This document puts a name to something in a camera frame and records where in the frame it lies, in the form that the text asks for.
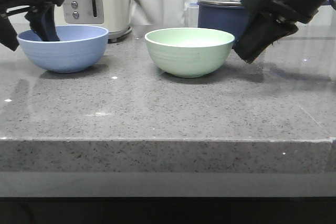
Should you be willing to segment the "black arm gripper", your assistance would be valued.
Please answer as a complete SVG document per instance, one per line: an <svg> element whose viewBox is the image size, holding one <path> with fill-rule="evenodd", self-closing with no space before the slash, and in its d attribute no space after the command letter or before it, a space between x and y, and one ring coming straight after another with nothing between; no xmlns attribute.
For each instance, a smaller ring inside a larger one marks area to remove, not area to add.
<svg viewBox="0 0 336 224"><path fill-rule="evenodd" d="M15 51L19 46L17 33L8 17L27 12L31 30L42 41L60 41L55 27L54 9L65 0L1 0L1 44Z"/></svg>
<svg viewBox="0 0 336 224"><path fill-rule="evenodd" d="M308 23L326 0L241 0L251 13L271 13L286 21L279 23L271 16L256 14L251 17L246 29L233 49L246 63L252 63L274 41L298 31L293 22Z"/></svg>

